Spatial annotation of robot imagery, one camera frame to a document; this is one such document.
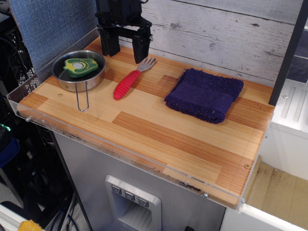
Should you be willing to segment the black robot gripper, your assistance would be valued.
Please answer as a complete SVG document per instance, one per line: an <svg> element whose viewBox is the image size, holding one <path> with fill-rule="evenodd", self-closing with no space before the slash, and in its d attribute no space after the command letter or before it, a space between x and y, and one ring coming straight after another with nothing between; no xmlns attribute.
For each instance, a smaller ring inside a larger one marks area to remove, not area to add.
<svg viewBox="0 0 308 231"><path fill-rule="evenodd" d="M119 37L132 38L135 63L149 53L152 23L141 16L146 0L97 0L95 16L103 55L114 56L120 51Z"/></svg>

